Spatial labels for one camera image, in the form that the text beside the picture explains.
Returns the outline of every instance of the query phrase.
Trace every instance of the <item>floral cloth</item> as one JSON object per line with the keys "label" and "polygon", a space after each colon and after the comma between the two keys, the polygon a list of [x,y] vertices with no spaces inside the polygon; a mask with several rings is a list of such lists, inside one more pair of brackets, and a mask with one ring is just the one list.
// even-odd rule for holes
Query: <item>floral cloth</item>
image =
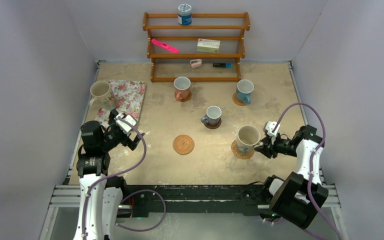
{"label": "floral cloth", "polygon": [[[145,89],[147,88],[146,83],[142,81],[110,80],[109,85],[114,92],[117,112],[132,115],[139,120]],[[109,117],[110,111],[100,108],[95,120],[107,128]]]}

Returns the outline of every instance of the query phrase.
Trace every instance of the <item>dark brown coaster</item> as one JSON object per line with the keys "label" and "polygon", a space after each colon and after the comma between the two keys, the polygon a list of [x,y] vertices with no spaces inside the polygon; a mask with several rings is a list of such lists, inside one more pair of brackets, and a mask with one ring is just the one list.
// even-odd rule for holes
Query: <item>dark brown coaster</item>
{"label": "dark brown coaster", "polygon": [[231,149],[232,149],[232,153],[233,153],[233,155],[235,155],[235,157],[237,157],[238,159],[250,159],[250,158],[254,155],[254,151],[248,153],[247,155],[241,155],[241,154],[239,154],[239,153],[236,151],[236,140],[234,140],[234,141],[232,142]]}
{"label": "dark brown coaster", "polygon": [[245,103],[238,100],[238,98],[236,97],[236,92],[233,94],[233,102],[238,106],[245,106],[246,105]]}
{"label": "dark brown coaster", "polygon": [[210,125],[209,123],[204,123],[204,126],[206,126],[206,128],[208,128],[208,129],[218,129],[220,127],[220,125],[222,125],[222,119],[221,118],[220,118],[220,120],[218,120],[216,125]]}
{"label": "dark brown coaster", "polygon": [[186,155],[192,152],[195,147],[195,142],[192,137],[188,135],[179,135],[173,141],[173,148],[176,153]]}
{"label": "dark brown coaster", "polygon": [[189,95],[185,99],[180,100],[179,102],[183,102],[184,103],[184,102],[189,101],[191,98],[192,98],[192,92],[190,91]]}

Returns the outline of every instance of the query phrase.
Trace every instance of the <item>black marker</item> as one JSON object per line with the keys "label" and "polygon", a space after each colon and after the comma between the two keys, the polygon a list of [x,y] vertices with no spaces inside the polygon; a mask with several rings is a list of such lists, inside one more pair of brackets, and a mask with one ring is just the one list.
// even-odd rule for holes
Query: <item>black marker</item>
{"label": "black marker", "polygon": [[214,68],[231,68],[232,64],[231,63],[213,63],[212,66]]}

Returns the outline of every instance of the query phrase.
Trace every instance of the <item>pink marker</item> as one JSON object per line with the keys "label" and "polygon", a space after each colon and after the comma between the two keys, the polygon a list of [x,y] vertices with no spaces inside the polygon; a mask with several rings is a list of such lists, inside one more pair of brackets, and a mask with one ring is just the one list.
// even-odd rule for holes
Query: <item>pink marker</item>
{"label": "pink marker", "polygon": [[160,47],[162,47],[163,49],[167,49],[167,50],[169,50],[170,52],[173,52],[173,53],[175,53],[175,54],[177,54],[177,53],[179,52],[179,50],[178,50],[177,48],[174,48],[174,47],[172,47],[172,46],[170,46],[170,45],[168,45],[168,44],[166,44],[166,43],[160,42],[160,41],[158,41],[158,40],[155,39],[155,38],[153,38],[153,39],[151,40],[151,43],[153,43],[153,44],[155,44],[155,45],[157,45],[157,46],[160,46]]}

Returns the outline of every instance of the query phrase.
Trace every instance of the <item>gray wall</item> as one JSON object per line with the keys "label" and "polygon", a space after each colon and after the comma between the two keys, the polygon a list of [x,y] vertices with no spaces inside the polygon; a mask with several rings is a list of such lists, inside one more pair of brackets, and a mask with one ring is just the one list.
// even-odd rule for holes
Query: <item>gray wall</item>
{"label": "gray wall", "polygon": [[0,0],[0,239],[38,239],[94,64],[63,0]]}
{"label": "gray wall", "polygon": [[[142,30],[144,12],[175,13],[179,0],[65,0],[90,51],[96,59],[143,61],[147,56],[147,33]],[[190,0],[195,13],[249,12],[251,30],[245,33],[246,60],[289,61],[300,51],[327,0]],[[227,24],[208,20],[209,23]],[[195,24],[202,24],[197,18]],[[156,34],[190,36],[227,35],[224,30],[159,31]],[[234,52],[222,42],[220,52]],[[174,43],[180,51],[196,49],[196,42]]]}
{"label": "gray wall", "polygon": [[326,125],[320,161],[350,238],[384,239],[384,0],[328,1],[294,72]]}

